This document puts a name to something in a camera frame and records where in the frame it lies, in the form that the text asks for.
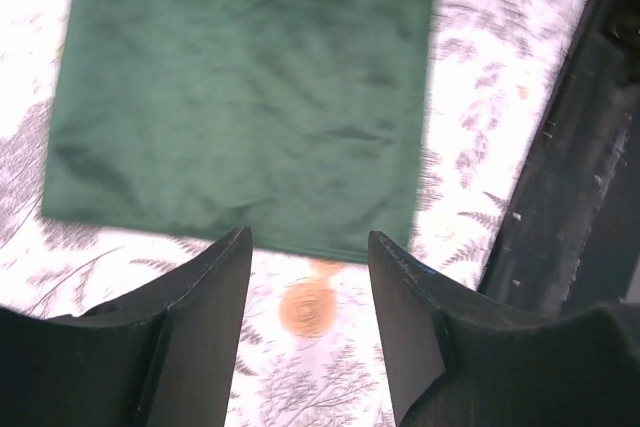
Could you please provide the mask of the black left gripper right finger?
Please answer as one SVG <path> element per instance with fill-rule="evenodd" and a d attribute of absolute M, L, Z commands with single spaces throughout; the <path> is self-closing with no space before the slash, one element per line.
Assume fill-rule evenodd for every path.
<path fill-rule="evenodd" d="M 635 426 L 639 308 L 545 318 L 490 299 L 373 231 L 368 267 L 399 426 Z"/>

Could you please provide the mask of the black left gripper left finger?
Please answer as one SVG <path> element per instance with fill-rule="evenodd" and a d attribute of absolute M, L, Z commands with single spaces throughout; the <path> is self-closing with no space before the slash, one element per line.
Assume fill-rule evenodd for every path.
<path fill-rule="evenodd" d="M 252 234 L 80 316 L 1 312 L 5 426 L 221 426 L 251 272 Z"/>

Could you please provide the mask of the dark green cloth napkin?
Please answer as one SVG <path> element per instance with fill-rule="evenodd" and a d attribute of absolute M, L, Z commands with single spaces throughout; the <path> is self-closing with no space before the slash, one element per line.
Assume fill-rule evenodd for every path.
<path fill-rule="evenodd" d="M 349 262 L 410 237 L 434 0 L 72 0 L 44 216 Z"/>

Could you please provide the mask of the floral patterned tablecloth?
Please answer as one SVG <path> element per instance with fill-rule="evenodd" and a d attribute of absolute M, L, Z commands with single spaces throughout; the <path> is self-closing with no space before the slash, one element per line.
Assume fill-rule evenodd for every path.
<path fill-rule="evenodd" d="M 412 253 L 476 287 L 585 0 L 440 0 Z M 1 301 L 80 314 L 201 252 L 197 240 L 39 214 L 69 0 L 1 0 Z M 254 256 L 226 422 L 393 422 L 367 270 Z"/>

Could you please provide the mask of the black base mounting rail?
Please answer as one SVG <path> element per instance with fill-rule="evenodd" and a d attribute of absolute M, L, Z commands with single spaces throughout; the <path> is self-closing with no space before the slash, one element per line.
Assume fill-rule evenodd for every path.
<path fill-rule="evenodd" d="M 587 0 L 479 291 L 545 316 L 639 298 L 639 0 Z"/>

